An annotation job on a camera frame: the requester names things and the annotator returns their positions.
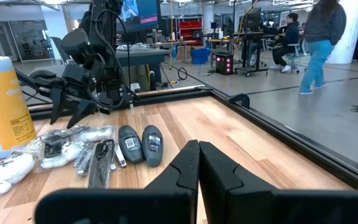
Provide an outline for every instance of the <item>gray hoodie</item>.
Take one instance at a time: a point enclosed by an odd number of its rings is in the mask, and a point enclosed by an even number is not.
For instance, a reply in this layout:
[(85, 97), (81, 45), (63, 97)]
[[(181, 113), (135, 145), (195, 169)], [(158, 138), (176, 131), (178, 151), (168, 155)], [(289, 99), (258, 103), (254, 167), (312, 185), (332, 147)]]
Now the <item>gray hoodie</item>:
[(313, 11), (309, 14), (305, 26), (305, 40), (307, 42), (330, 40), (332, 45), (336, 45), (345, 31), (345, 10), (338, 4), (329, 19), (324, 20), (321, 7), (322, 5), (320, 3), (315, 5)]

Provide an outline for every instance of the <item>black aluminum frame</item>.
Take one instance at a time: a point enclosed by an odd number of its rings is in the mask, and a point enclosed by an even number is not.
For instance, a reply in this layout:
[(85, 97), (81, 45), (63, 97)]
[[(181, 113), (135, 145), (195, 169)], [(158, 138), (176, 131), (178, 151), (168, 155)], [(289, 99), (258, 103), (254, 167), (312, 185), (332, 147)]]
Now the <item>black aluminum frame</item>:
[[(150, 105), (154, 103), (164, 103), (176, 100), (185, 100), (190, 98), (199, 98), (212, 96), (223, 105), (232, 109), (245, 119), (251, 121), (264, 131), (277, 138), (289, 148), (295, 150), (302, 156), (305, 156), (316, 165), (331, 173), (333, 176), (342, 180), (351, 187), (358, 189), (358, 164), (352, 164), (352, 161), (335, 155), (324, 146), (316, 144), (310, 139), (300, 135), (285, 125), (268, 118), (262, 113), (250, 108), (249, 110), (240, 103), (230, 103), (228, 96), (223, 95), (210, 86), (196, 86), (194, 88), (173, 90), (166, 92), (155, 92), (147, 95), (139, 95), (140, 100), (134, 101), (134, 106)], [(29, 108), (33, 120), (49, 119), (52, 114), (52, 105), (42, 108)], [(71, 111), (65, 110), (62, 116), (72, 115)]]

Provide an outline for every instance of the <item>yellow bottle label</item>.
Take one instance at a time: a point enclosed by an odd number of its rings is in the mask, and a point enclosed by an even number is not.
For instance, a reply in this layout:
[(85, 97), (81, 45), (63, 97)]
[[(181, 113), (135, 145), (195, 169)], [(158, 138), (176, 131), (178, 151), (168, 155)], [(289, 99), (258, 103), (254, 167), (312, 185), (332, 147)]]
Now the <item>yellow bottle label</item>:
[(29, 109), (14, 70), (0, 72), (0, 145), (11, 149), (36, 137)]

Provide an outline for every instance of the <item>gray floor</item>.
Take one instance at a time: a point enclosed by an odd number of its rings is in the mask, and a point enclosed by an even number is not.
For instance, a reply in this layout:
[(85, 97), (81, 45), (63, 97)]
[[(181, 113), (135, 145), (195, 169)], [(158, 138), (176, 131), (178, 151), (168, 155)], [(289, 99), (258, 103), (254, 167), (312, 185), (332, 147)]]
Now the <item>gray floor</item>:
[[(261, 58), (268, 65), (273, 64), (271, 52), (262, 52)], [(304, 57), (298, 62), (306, 66), (308, 60)], [(53, 64), (27, 62), (15, 67), (26, 72), (49, 65)], [(174, 88), (207, 83), (228, 95), (248, 93), (253, 109), (358, 163), (358, 113), (351, 112), (352, 105), (358, 105), (358, 62), (325, 65), (327, 85), (308, 96), (298, 94), (305, 74), (303, 69), (300, 74), (269, 70), (268, 75), (260, 72), (247, 78), (241, 73), (209, 75), (210, 64), (200, 66), (174, 61), (173, 66), (185, 67), (191, 75)], [(169, 80), (178, 80), (177, 69), (170, 70), (168, 64), (163, 64), (163, 68)]]

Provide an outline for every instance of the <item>woman walking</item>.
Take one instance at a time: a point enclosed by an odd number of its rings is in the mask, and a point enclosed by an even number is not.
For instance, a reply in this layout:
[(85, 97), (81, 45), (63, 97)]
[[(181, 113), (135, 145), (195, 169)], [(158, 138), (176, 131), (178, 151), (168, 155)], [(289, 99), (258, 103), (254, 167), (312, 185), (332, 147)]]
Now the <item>woman walking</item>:
[(301, 83), (300, 94), (307, 95), (324, 86), (323, 65), (346, 27), (346, 13), (338, 0), (320, 0), (310, 12), (304, 37), (308, 43), (310, 61)]

